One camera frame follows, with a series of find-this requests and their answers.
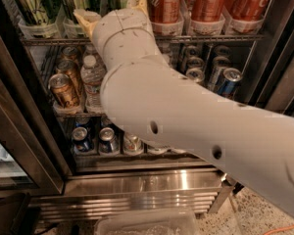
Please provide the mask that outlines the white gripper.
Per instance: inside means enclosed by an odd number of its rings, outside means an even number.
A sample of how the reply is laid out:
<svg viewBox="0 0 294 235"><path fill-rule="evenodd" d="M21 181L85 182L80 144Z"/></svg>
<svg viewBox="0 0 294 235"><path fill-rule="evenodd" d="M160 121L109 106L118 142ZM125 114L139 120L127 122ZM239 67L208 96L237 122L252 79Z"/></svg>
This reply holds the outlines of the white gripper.
<svg viewBox="0 0 294 235"><path fill-rule="evenodd" d="M73 15L109 71L128 61L161 54L148 19L147 0L127 0L126 9L102 19L84 9L75 9Z"/></svg>

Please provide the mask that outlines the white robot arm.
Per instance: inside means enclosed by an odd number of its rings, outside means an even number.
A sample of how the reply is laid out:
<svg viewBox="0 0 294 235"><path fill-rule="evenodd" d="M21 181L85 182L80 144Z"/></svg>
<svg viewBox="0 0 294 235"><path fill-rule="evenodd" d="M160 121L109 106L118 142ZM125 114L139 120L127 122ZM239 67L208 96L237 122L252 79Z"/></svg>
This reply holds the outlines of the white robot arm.
<svg viewBox="0 0 294 235"><path fill-rule="evenodd" d="M108 70L101 105L117 127L202 158L294 218L294 117L225 99L172 69L144 0L104 17L73 13Z"/></svg>

